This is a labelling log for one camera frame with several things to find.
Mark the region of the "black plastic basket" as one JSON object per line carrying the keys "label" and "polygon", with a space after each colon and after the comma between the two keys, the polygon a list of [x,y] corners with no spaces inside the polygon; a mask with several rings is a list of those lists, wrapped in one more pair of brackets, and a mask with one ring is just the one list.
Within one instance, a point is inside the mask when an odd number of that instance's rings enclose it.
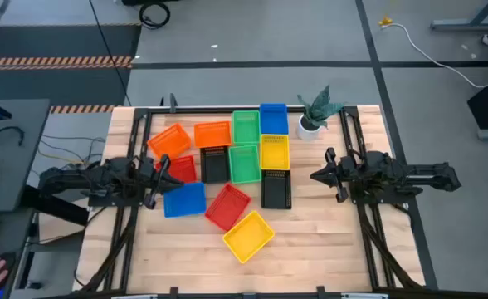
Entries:
{"label": "black plastic basket", "polygon": [[226,146],[200,149],[201,180],[205,184],[220,184],[230,180]]}
{"label": "black plastic basket", "polygon": [[261,207],[291,209],[291,179],[289,170],[262,170]]}

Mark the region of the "green plant in white pot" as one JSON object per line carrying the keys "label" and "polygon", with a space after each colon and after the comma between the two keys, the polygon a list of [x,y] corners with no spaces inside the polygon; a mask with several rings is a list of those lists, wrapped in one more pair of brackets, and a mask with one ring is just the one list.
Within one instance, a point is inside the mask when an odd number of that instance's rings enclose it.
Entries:
{"label": "green plant in white pot", "polygon": [[337,114],[344,107],[344,103],[335,103],[330,99],[329,85],[327,85],[311,102],[303,100],[301,95],[297,100],[303,105],[303,114],[299,118],[297,135],[303,140],[318,138],[322,127],[328,128],[327,119]]}

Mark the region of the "orange plastic basket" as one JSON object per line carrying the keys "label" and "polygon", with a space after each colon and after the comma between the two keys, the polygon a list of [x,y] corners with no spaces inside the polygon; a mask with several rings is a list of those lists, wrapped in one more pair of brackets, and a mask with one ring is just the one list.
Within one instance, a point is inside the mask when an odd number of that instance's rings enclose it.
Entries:
{"label": "orange plastic basket", "polygon": [[147,145],[156,157],[162,158],[166,154],[170,159],[175,159],[189,150],[191,143],[187,132],[176,123],[148,140]]}
{"label": "orange plastic basket", "polygon": [[197,148],[231,145],[231,122],[224,120],[195,124],[194,144]]}

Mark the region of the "grey metal table leg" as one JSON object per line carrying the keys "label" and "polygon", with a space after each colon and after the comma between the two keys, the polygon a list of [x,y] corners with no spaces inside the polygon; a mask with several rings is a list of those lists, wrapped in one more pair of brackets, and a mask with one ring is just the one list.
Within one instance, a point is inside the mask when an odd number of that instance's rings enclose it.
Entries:
{"label": "grey metal table leg", "polygon": [[435,31],[488,31],[488,3],[470,19],[433,20],[430,28]]}

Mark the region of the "black hazard-striped floor mat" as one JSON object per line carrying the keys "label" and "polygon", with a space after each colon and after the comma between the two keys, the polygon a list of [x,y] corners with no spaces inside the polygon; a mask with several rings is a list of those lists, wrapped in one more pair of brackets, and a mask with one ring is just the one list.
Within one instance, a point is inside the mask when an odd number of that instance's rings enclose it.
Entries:
{"label": "black hazard-striped floor mat", "polygon": [[140,27],[0,27],[0,100],[122,105]]}

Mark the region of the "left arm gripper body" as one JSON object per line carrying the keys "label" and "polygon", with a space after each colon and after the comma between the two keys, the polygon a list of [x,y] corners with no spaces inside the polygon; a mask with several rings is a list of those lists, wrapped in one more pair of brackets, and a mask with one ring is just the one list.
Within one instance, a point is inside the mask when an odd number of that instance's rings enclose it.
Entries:
{"label": "left arm gripper body", "polygon": [[159,161],[160,169],[155,170],[149,180],[148,187],[150,188],[150,192],[144,198],[144,206],[148,209],[154,209],[156,205],[155,194],[165,194],[166,192],[160,191],[160,183],[165,181],[161,179],[161,173],[167,172],[168,167],[170,165],[170,158],[167,154],[164,154]]}

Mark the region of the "green plastic basket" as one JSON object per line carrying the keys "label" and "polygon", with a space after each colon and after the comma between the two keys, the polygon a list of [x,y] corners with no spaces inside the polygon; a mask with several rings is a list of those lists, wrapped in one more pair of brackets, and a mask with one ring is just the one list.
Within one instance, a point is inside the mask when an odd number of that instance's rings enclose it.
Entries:
{"label": "green plastic basket", "polygon": [[257,144],[260,133],[258,110],[237,110],[232,113],[232,138],[235,145]]}
{"label": "green plastic basket", "polygon": [[230,175],[234,184],[250,184],[261,181],[261,168],[256,145],[229,148]]}

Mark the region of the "grey desk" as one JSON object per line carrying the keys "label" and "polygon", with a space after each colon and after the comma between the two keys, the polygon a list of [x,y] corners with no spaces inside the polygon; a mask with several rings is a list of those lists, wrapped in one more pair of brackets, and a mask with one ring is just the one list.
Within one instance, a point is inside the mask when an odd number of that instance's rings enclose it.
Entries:
{"label": "grey desk", "polygon": [[17,208],[49,115],[50,101],[0,100],[12,114],[0,120],[0,213]]}

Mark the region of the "blue plastic basket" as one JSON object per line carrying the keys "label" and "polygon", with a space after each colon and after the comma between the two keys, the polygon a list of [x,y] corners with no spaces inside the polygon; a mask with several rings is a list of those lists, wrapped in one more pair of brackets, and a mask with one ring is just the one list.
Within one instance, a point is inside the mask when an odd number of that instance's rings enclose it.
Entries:
{"label": "blue plastic basket", "polygon": [[288,135],[289,125],[285,104],[260,104],[261,133],[268,135]]}
{"label": "blue plastic basket", "polygon": [[204,183],[185,184],[163,196],[165,218],[177,218],[205,213],[207,197]]}

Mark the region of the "yellow plastic basket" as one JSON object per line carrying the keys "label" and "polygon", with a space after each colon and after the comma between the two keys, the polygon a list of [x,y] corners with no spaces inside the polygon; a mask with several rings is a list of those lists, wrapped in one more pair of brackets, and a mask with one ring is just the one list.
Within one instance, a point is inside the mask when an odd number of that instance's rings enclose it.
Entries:
{"label": "yellow plastic basket", "polygon": [[246,263],[274,236],[266,220],[257,211],[251,211],[224,234],[223,241],[240,263]]}
{"label": "yellow plastic basket", "polygon": [[290,170],[290,139],[288,135],[261,135],[260,147],[262,169]]}

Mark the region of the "red plastic basket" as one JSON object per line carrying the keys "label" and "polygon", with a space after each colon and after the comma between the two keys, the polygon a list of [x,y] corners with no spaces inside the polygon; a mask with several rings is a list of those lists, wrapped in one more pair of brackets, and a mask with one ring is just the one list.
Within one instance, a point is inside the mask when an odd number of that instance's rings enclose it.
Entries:
{"label": "red plastic basket", "polygon": [[251,197],[232,184],[225,184],[211,203],[205,217],[224,232],[229,231],[251,202]]}
{"label": "red plastic basket", "polygon": [[185,184],[198,181],[195,169],[194,158],[192,155],[185,155],[176,159],[170,159],[168,173],[175,179],[182,180]]}

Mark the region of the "black aluminium table frame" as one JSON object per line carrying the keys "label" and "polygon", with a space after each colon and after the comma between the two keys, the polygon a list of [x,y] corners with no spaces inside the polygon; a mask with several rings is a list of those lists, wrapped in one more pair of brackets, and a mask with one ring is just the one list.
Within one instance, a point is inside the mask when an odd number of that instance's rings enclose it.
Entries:
{"label": "black aluminium table frame", "polygon": [[[368,150],[390,152],[390,144],[378,105],[358,105]],[[178,108],[169,114],[158,109],[153,115],[149,138],[181,123],[193,138],[200,122],[231,120],[229,108]],[[314,141],[295,133],[300,112],[289,113],[291,210],[261,208],[261,184],[237,185],[252,197],[241,218],[256,210],[275,231],[275,236],[247,263],[239,263],[223,242],[224,232],[203,214],[165,218],[163,198],[155,210],[139,210],[129,279],[129,294],[169,293],[281,293],[370,291],[358,211],[349,202],[337,203],[335,189],[310,179],[324,166],[324,152],[334,147],[345,155],[339,117],[329,118],[329,128]],[[127,154],[133,124],[133,108],[116,108],[111,116],[106,158]],[[409,217],[389,205],[379,205],[389,250],[408,275],[426,285]],[[97,272],[110,250],[117,209],[107,208],[85,232],[77,278],[85,284]]]}

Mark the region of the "black metal stand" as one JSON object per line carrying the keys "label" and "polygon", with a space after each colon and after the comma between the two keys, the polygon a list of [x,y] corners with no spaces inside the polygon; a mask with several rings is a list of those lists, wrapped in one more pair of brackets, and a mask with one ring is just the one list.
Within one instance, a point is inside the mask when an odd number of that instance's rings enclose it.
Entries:
{"label": "black metal stand", "polygon": [[168,105],[165,105],[165,97],[163,96],[159,102],[159,106],[160,107],[163,107],[165,109],[168,109],[168,112],[170,114],[175,114],[176,111],[177,111],[177,107],[178,107],[178,102],[177,102],[177,99],[174,95],[174,93],[170,93],[169,94],[169,103]]}

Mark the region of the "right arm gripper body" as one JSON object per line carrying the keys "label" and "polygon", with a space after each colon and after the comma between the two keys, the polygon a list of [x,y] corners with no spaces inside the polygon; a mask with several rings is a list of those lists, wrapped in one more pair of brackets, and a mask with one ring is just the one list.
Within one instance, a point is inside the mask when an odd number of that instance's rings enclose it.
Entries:
{"label": "right arm gripper body", "polygon": [[349,156],[339,158],[339,162],[335,161],[336,153],[332,147],[329,147],[325,152],[325,160],[331,168],[331,173],[325,177],[331,178],[332,183],[328,185],[330,188],[336,187],[336,199],[338,203],[343,203],[348,198],[347,188],[343,183],[348,183],[351,180],[353,160]]}

